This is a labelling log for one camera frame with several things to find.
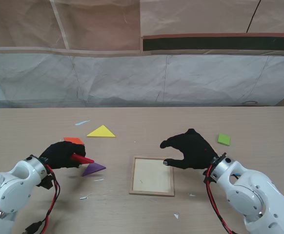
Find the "cable connector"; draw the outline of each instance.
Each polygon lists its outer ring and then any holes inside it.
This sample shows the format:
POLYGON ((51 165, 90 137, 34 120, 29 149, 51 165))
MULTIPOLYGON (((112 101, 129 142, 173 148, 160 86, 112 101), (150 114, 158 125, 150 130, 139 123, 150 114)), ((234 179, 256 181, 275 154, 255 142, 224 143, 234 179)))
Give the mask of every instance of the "cable connector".
POLYGON ((25 230, 26 234, 34 234, 36 231, 38 231, 39 227, 42 225, 42 221, 39 221, 37 223, 33 223, 30 226, 28 226, 25 230))

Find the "paper scrap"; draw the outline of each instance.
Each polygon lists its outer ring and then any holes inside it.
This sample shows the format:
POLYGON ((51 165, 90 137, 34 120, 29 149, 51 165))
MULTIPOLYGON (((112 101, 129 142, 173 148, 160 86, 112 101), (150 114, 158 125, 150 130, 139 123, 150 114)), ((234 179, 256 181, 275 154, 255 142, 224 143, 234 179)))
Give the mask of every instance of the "paper scrap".
POLYGON ((64 140, 73 142, 78 145, 84 145, 84 143, 79 138, 76 137, 64 137, 64 140))
POLYGON ((104 125, 101 127, 97 128, 93 132, 89 133, 87 137, 110 137, 110 138, 115 138, 116 136, 104 125))
POLYGON ((76 125, 76 126, 82 125, 82 124, 84 124, 84 123, 86 123, 86 122, 89 122, 89 120, 86 120, 86 121, 83 121, 83 122, 80 122, 80 123, 75 123, 75 125, 76 125))

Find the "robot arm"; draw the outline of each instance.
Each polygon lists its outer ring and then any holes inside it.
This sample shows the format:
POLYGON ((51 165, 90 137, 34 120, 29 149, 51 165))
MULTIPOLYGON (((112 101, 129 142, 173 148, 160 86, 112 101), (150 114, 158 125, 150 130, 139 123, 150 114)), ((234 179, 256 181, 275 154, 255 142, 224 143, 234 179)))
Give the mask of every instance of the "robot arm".
POLYGON ((244 216, 250 234, 284 234, 284 196, 264 173, 222 156, 214 163, 211 177, 224 189, 229 204, 244 216), (233 184, 232 174, 241 175, 233 184))
MULTIPOLYGON (((62 141, 50 145, 39 158, 30 156, 26 160, 18 162, 11 171, 0 173, 0 234, 12 233, 15 217, 29 201, 35 186, 42 186, 46 189, 53 187, 52 181, 55 183, 56 178, 52 169, 77 168, 81 164, 94 162, 85 158, 85 154, 84 145, 62 141)), ((43 221, 28 226, 26 233, 35 233, 43 222, 45 222, 43 229, 45 231, 46 220, 51 210, 52 208, 48 210, 43 221)))
POLYGON ((18 211, 46 176, 47 169, 33 156, 18 162, 11 171, 0 173, 0 234, 12 233, 18 211))

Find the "black cable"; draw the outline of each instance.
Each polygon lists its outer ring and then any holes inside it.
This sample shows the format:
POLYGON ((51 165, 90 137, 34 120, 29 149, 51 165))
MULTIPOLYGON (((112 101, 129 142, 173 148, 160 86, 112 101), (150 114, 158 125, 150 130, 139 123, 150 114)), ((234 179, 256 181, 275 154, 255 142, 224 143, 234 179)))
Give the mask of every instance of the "black cable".
POLYGON ((249 30, 249 28, 250 28, 250 25, 251 25, 251 23, 252 23, 252 21, 253 21, 253 19, 254 19, 254 16, 255 16, 255 14, 256 14, 256 11, 257 11, 257 9, 258 9, 258 7, 259 7, 260 2, 261 2, 261 0, 259 0, 259 2, 258 2, 258 4, 257 4, 257 7, 256 7, 256 9, 255 9, 255 11, 254 11, 254 13, 253 13, 253 16, 251 17, 251 20, 250 20, 250 22, 249 22, 248 28, 247 28, 247 30, 246 30, 247 33, 248 33, 248 30, 249 30))
POLYGON ((207 183, 206 183, 206 190, 207 190, 207 195, 208 195, 208 198, 209 198, 211 207, 214 209, 214 211, 215 211, 215 213, 216 213, 218 219, 220 220, 220 222, 221 222, 222 226, 224 227, 224 229, 226 230, 226 232, 230 234, 230 231, 226 228, 226 226, 225 226, 224 223, 223 223, 223 218, 221 217, 221 215, 218 215, 218 213, 217 213, 217 211, 216 211, 216 208, 214 207, 214 205, 213 205, 213 203, 212 203, 212 201, 211 201, 211 197, 210 197, 211 195, 210 195, 209 192, 208 192, 208 185, 207 185, 207 183))

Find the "plastic sheet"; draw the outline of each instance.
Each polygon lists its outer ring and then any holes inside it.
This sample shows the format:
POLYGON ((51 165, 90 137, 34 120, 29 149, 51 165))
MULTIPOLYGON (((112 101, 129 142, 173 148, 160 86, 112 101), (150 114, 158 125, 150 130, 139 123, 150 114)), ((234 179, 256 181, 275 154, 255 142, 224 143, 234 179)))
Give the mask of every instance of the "plastic sheet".
POLYGON ((0 54, 0 106, 275 105, 284 57, 0 54))

